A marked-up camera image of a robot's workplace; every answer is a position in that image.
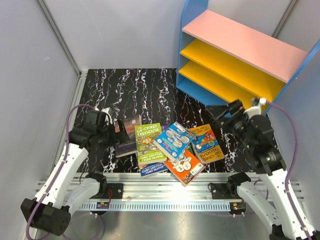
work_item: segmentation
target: metal corner post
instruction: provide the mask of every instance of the metal corner post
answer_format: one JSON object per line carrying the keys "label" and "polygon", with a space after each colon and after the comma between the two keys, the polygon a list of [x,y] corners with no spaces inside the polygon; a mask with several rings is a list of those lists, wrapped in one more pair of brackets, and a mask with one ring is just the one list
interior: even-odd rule
{"label": "metal corner post", "polygon": [[293,13],[293,11],[295,10],[295,7],[298,5],[300,0],[291,0],[288,4],[288,6],[286,7],[278,25],[276,26],[273,34],[271,35],[272,37],[274,37],[275,39],[277,39],[281,33],[281,31],[283,30],[284,26],[286,25],[289,17],[291,16],[291,14]]}
{"label": "metal corner post", "polygon": [[81,75],[81,69],[79,68],[76,60],[74,59],[74,57],[72,56],[66,41],[64,40],[61,32],[59,31],[59,28],[46,4],[46,0],[35,0],[35,2],[38,4],[40,10],[42,11],[43,15],[45,16],[51,30],[53,31],[53,34],[55,35],[57,41],[59,42],[65,56],[67,57],[67,59],[69,60],[72,68],[74,69],[77,77],[79,78]]}

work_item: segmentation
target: stack of books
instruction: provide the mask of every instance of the stack of books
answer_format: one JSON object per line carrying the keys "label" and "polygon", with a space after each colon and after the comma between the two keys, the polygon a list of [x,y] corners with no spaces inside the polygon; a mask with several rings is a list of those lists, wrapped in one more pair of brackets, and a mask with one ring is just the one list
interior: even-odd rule
{"label": "stack of books", "polygon": [[135,153],[142,177],[170,170],[187,186],[206,164],[225,157],[209,124],[189,129],[177,121],[141,124],[140,115],[123,122],[130,142],[116,145],[116,156]]}

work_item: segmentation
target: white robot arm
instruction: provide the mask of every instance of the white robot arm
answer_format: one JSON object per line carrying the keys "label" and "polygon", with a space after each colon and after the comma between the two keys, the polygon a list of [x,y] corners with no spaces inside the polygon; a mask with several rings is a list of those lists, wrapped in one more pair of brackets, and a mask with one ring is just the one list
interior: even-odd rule
{"label": "white robot arm", "polygon": [[[272,194],[275,208],[257,191],[244,172],[228,178],[227,190],[251,206],[267,228],[271,240],[320,240],[320,232],[316,231],[306,218],[290,182],[288,189],[293,194],[290,194],[292,201],[289,199],[285,188],[288,174],[286,164],[279,150],[273,145],[274,132],[270,120],[261,115],[262,106],[266,102],[265,98],[254,98],[252,107],[245,110],[241,101],[236,100],[227,104],[218,116],[214,115],[213,106],[207,106],[217,124],[233,132],[244,144],[246,159]],[[292,203],[303,221],[303,228]]]}
{"label": "white robot arm", "polygon": [[68,133],[68,151],[65,145],[46,183],[33,199],[25,198],[21,204],[22,213],[28,223],[31,221],[31,227],[60,236],[81,204],[92,196],[103,196],[107,192],[107,180],[100,173],[89,173],[73,191],[67,193],[67,189],[94,146],[109,147],[117,141],[125,143],[128,140],[121,120],[118,125],[120,132],[115,133],[110,108],[90,110],[85,121]]}

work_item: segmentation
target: wooden shelf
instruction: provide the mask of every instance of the wooden shelf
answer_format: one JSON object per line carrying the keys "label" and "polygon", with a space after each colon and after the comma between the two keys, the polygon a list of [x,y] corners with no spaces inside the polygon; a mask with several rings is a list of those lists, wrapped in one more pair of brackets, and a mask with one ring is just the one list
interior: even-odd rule
{"label": "wooden shelf", "polygon": [[185,76],[179,74],[179,78],[181,83],[179,83],[177,88],[188,94],[190,97],[197,99],[200,103],[209,106],[227,104],[225,100],[214,95],[212,92],[189,80]]}
{"label": "wooden shelf", "polygon": [[307,52],[299,48],[210,10],[205,10],[182,31],[284,83],[307,56]]}
{"label": "wooden shelf", "polygon": [[250,108],[251,99],[256,97],[193,61],[189,61],[179,73],[227,102],[240,99],[245,108]]}
{"label": "wooden shelf", "polygon": [[285,85],[279,79],[199,39],[185,47],[181,55],[270,102]]}

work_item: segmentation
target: black and white marble pattern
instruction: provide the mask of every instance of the black and white marble pattern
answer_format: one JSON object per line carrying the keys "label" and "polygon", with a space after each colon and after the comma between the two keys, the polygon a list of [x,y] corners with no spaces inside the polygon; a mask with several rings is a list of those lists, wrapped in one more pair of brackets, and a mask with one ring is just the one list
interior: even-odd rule
{"label": "black and white marble pattern", "polygon": [[[113,119],[142,117],[142,124],[171,125],[178,121],[186,128],[211,124],[225,154],[223,160],[208,164],[206,172],[251,172],[244,148],[233,134],[222,131],[212,120],[205,106],[175,86],[177,71],[169,69],[90,69],[80,103],[99,109],[112,107]],[[75,126],[86,114],[79,109]],[[135,154],[116,158],[113,147],[93,149],[79,172],[138,173]]]}

